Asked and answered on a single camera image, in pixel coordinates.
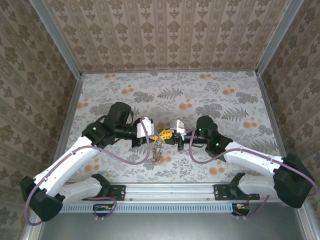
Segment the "floral tablecloth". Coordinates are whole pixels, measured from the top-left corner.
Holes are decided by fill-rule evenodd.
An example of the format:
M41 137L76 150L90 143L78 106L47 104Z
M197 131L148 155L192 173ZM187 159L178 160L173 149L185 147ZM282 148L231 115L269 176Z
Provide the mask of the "floral tablecloth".
M170 120L180 119L195 127L197 119L209 115L219 132L242 145L278 155L265 103L253 71L159 72L85 74L84 84L73 119L67 147L85 127L108 113L115 102L129 104L134 118L153 119L158 129L167 128ZM143 159L147 146L131 148L131 141L121 140L106 149L133 162ZM200 161L210 157L203 148L193 149ZM205 165L191 161L188 146L161 141L151 144L149 159L141 165L128 165L99 153L71 177L81 181L94 173L117 183L204 183L229 182L236 173L255 172L240 165L217 160Z

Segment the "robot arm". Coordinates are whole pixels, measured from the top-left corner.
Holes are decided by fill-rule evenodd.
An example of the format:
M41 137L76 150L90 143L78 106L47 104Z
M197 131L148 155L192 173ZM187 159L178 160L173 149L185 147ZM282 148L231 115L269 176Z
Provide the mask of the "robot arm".
M172 139L177 143L178 151L184 148L184 144L190 143L190 157L198 164L211 162L212 159L205 162L195 160L191 146L192 144L206 144L205 151L210 157L219 157L224 162L243 165L263 175L250 176L238 173L230 183L231 194L235 197L239 191L247 195L277 195L290 207L301 208L313 187L310 181L315 180L297 156L292 154L286 157L272 156L244 147L221 135L217 124L209 116L198 118L196 129L192 132L183 131L184 126L179 120L173 121L170 129L173 131Z
M26 176L21 180L22 196L26 202L31 192L35 190L29 197L29 205L42 221L55 217L63 205L87 197L107 196L110 183L100 174L94 174L82 182L66 185L65 183L88 159L94 157L107 145L114 144L116 139L131 140L132 148L146 143L147 138L150 141L161 138L167 144L177 144L178 151L184 149L184 144L189 144L190 157L199 164L208 163L211 160L196 161L192 157L191 147L193 144L205 144L205 151L209 156L213 158L220 156L219 159L222 161L243 165L263 175L250 176L238 173L230 184L234 195L239 191L248 195L277 195L289 206L300 208L312 188L311 183L305 178L280 165L281 163L289 165L313 180L296 156L290 154L287 157L270 156L244 147L221 135L218 132L218 126L209 116L200 117L197 120L196 129L192 132L185 130L184 123L176 119L171 121L170 128L157 134L152 120L144 117L135 122L132 119L132 123L127 124L129 115L133 116L131 107L125 103L116 102L111 106L108 115L89 124L82 132L82 136L55 163L34 178ZM270 158L277 160L280 164L268 161Z
M154 135L155 126L147 117L138 119L133 124L126 124L130 114L133 116L129 105L116 102L108 115L89 124L82 136L56 162L34 178L26 176L20 181L22 196L26 202L32 190L38 186L30 198L29 206L42 221L55 217L63 205L92 196L107 196L110 183L100 174L94 174L82 182L65 183L88 159L92 159L107 145L114 144L116 139L132 140L132 147L136 147L141 145L143 138L146 140L146 137Z

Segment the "gray floor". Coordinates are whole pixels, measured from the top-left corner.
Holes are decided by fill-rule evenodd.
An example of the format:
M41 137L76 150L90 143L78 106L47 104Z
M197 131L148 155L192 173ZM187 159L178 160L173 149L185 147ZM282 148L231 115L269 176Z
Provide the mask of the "gray floor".
M252 218L230 213L118 213L105 220L63 213L43 224L40 240L304 240L297 210L268 203Z

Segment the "purple cable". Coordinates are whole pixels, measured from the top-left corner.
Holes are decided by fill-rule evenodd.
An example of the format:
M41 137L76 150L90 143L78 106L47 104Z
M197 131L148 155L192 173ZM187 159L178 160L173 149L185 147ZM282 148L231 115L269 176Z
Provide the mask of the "purple cable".
M267 200L269 199L269 195L265 197L263 203L260 205L260 207L254 211L253 213L250 213L249 215L247 216L243 216L240 212L236 211L236 210L233 210L234 213L238 214L239 216L238 217L242 217L242 218L250 218L250 217L253 217L254 215L256 215L261 209L262 207L266 204Z
M271 157L268 157L268 156L265 156L265 155L262 155L262 154L259 154L257 152L254 152L254 151L251 151L251 150L248 150L248 149L242 149L242 148L233 148L233 149L229 149L227 151L224 151L222 153L220 153L219 155L215 156L214 158L211 158L207 161L198 161L194 158L193 154L192 154L192 143L193 143L193 140L194 140L194 136L195 136L195 133L196 133L196 129L193 128L192 129L192 135L191 135L191 139L190 139L190 143L189 143L189 155L190 155L190 158L192 159L192 161L194 161L195 163L197 164L207 164L207 163L210 163L212 162L213 160L216 160L218 159L219 157L221 157L222 155L224 154L227 154L227 153L230 153L230 152L246 152L246 153L249 153L249 154L252 154L252 155L255 155L257 157L260 157L260 158L263 158L267 161L270 161L272 163L276 163L276 164L279 164L280 166L286 168L286 169L289 169L290 171L300 175L301 177L305 178L308 182L310 182L312 184L312 186L314 187L314 192L313 193L310 193L308 196L309 197L313 197L315 195L318 194L319 192L319 188L317 186L317 184L315 183L315 181L313 181L310 177L308 177L307 175L305 175L304 173L294 169L293 167L290 167L288 166L287 164L284 164L280 161L277 161L277 160L274 160L272 159Z
M87 197L86 200L111 200L113 201L113 208L111 209L111 211L106 215L104 216L104 218L107 218L109 217L113 212L114 210L116 209L117 207L117 201L113 198L113 197L108 197L108 196L102 196L102 197ZM94 210L94 216L96 218L98 218L97 216L97 210L99 207L104 207L104 205L98 205L98 206L95 206L95 210Z
M142 119L140 119L140 123L141 123L141 126L143 128L143 131L144 131L144 134L146 136L148 136L148 132L147 132L147 129L142 121ZM67 160L70 156L76 154L78 151L82 150L82 149L96 149L96 150L99 150L101 152L104 152L114 158L116 158L117 160L123 162L123 163L126 163L126 164L130 164L130 165L139 165L139 164L143 164L146 160L148 160L148 157L150 155L150 141L149 141L149 138L146 137L146 145L148 147L148 150L147 150L147 153L146 153L146 156L145 158L142 160L142 161L139 161L139 162L130 162L130 161L127 161L127 160L124 160L122 159L121 157L118 157L116 155L114 155L112 152L109 152L108 150L104 150L104 149L101 149L99 147L96 147L96 146L91 146L91 145L88 145L88 146L81 146L81 147L78 147L76 150L72 151L71 153L69 153L68 155L66 155L60 162L58 162L50 171L48 171L48 173L38 182L37 185L34 186L34 188L31 190L28 198L26 199L26 202L25 202L25 206L24 206L24 219L26 221L27 224L29 224L30 226L37 226L37 225L40 225L42 224L42 221L39 221L39 222L31 222L29 220L29 217L28 217L28 207L29 207L29 204L30 204L30 201L31 201L31 198L33 197L33 195L35 194L35 191L38 189L38 187L45 181L45 179L47 179L65 160Z

